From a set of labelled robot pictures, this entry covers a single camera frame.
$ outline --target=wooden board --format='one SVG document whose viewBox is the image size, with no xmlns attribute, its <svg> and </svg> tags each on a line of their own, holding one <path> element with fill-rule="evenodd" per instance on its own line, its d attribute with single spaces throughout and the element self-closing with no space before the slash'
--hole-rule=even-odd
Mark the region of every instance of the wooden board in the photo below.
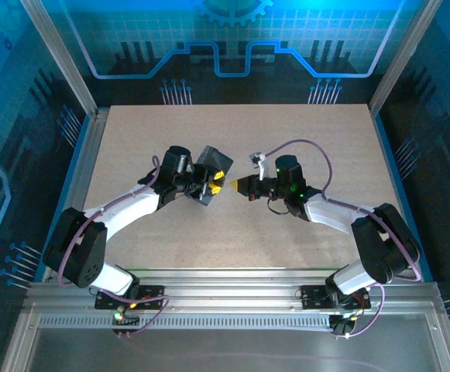
<svg viewBox="0 0 450 372">
<path fill-rule="evenodd" d="M 188 148 L 196 160 L 206 145 L 235 163 L 227 180 L 256 173 L 249 155 L 268 152 L 296 138 L 328 152 L 334 178 L 328 194 L 358 204 L 397 205 L 366 105 L 113 106 L 85 207 L 128 191 L 163 158 L 171 145 Z M 328 177 L 322 155 L 295 144 L 308 184 Z M 281 201 L 274 208 L 282 210 Z M 108 242 L 106 260 L 125 268 L 309 267 L 337 268 L 357 259 L 351 236 L 292 215 L 268 211 L 266 200 L 249 202 L 229 185 L 204 207 L 180 198 L 124 228 Z"/>
</svg>

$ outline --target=purple cable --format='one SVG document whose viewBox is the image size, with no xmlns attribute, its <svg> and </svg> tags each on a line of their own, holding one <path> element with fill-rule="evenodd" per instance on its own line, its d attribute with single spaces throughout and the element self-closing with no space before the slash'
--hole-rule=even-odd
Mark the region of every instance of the purple cable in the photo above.
<svg viewBox="0 0 450 372">
<path fill-rule="evenodd" d="M 331 161 L 330 161 L 326 151 L 323 150 L 323 148 L 321 146 L 319 146 L 316 142 L 310 141 L 309 139 L 292 139 L 291 141 L 288 141 L 288 142 L 284 143 L 283 145 L 277 147 L 276 149 L 270 151 L 269 153 L 267 153 L 265 155 L 265 157 L 269 157 L 269 156 L 273 155 L 277 151 L 282 150 L 284 147 L 286 147 L 292 143 L 308 143 L 308 144 L 316 147 L 322 153 L 323 157 L 325 157 L 326 164 L 328 165 L 328 180 L 326 181 L 325 186 L 321 189 L 322 198 L 328 203 L 332 203 L 334 205 L 339 205 L 341 207 L 349 208 L 354 211 L 361 211 L 362 213 L 366 213 L 372 219 L 374 219 L 385 230 L 385 232 L 393 240 L 395 245 L 397 245 L 398 250 L 402 253 L 402 256 L 404 256 L 405 260 L 407 261 L 407 263 L 409 264 L 410 268 L 412 269 L 412 271 L 414 272 L 414 274 L 416 276 L 416 277 L 405 277 L 405 276 L 399 275 L 399 276 L 397 276 L 397 278 L 405 280 L 405 281 L 421 281 L 421 278 L 422 278 L 421 273 L 419 272 L 419 269 L 417 268 L 416 264 L 413 262 L 409 253 L 405 249 L 404 245 L 402 244 L 401 241 L 399 241 L 399 239 L 397 238 L 395 233 L 390 229 L 390 227 L 380 217 L 378 217 L 371 211 L 368 211 L 367 209 L 360 208 L 356 205 L 345 203 L 343 201 L 340 202 L 335 199 L 330 199 L 326 196 L 326 190 L 328 189 L 328 186 L 330 185 L 331 180 L 333 178 L 333 167 L 331 165 Z"/>
<path fill-rule="evenodd" d="M 125 194 L 123 196 L 120 196 L 119 198 L 110 201 L 107 205 L 105 205 L 103 208 L 99 209 L 96 213 L 91 215 L 87 221 L 84 222 L 84 224 L 78 229 L 78 231 L 75 233 L 73 238 L 70 241 L 70 244 L 68 244 L 68 248 L 66 252 L 64 253 L 63 259 L 61 260 L 60 269 L 57 271 L 57 283 L 61 287 L 66 287 L 67 284 L 63 283 L 63 272 L 64 268 L 67 266 L 67 262 L 70 259 L 71 251 L 73 250 L 75 243 L 78 241 L 80 236 L 84 233 L 87 226 L 91 224 L 92 221 L 94 221 L 97 217 L 99 217 L 102 213 L 106 212 L 108 209 L 110 209 L 113 205 L 117 205 L 119 202 L 123 202 L 124 200 L 128 198 L 133 198 L 138 194 L 141 194 L 144 192 L 147 188 L 151 187 L 154 182 L 156 182 L 157 177 L 160 174 L 160 160 L 157 156 L 153 156 L 153 165 L 156 167 L 156 170 L 154 171 L 153 179 L 150 180 L 147 184 L 145 184 L 143 187 L 141 187 L 139 190 L 134 191 L 133 193 L 130 192 L 128 194 Z"/>
<path fill-rule="evenodd" d="M 338 337 L 343 337 L 343 338 L 346 338 L 346 339 L 350 339 L 351 337 L 355 337 L 355 336 L 361 335 L 365 331 L 367 331 L 374 324 L 374 322 L 378 319 L 378 317 L 381 314 L 381 310 L 383 310 L 383 306 L 385 305 L 385 287 L 383 285 L 381 285 L 380 283 L 375 283 L 372 286 L 374 286 L 374 285 L 380 287 L 380 289 L 381 289 L 381 302 L 380 302 L 380 306 L 378 307 L 378 310 L 376 310 L 376 313 L 374 314 L 374 316 L 371 319 L 371 321 L 369 323 L 367 323 L 367 325 L 364 328 L 362 328 L 361 330 L 357 331 L 356 333 L 350 333 L 347 336 L 337 336 L 337 335 L 335 335 L 336 339 Z"/>
<path fill-rule="evenodd" d="M 126 335 L 128 337 L 130 337 L 130 335 L 136 335 L 137 333 L 141 333 L 142 331 L 145 331 L 151 324 L 153 324 L 156 319 L 158 319 L 161 314 L 163 314 L 164 309 L 168 306 L 168 304 L 170 303 L 170 296 L 166 296 L 166 295 L 162 295 L 162 296 L 157 296 L 157 297 L 151 297 L 151 298 L 145 298 L 142 300 L 130 300 L 128 298 L 123 298 L 120 297 L 110 291 L 105 291 L 104 289 L 101 288 L 97 288 L 95 286 L 91 286 L 91 288 L 97 289 L 100 292 L 106 293 L 109 297 L 114 298 L 117 301 L 120 302 L 125 302 L 126 304 L 145 304 L 147 302 L 152 302 L 152 301 L 159 301 L 159 300 L 166 300 L 164 302 L 164 305 L 161 307 L 161 309 L 140 329 L 137 329 L 133 332 L 127 332 Z"/>
</svg>

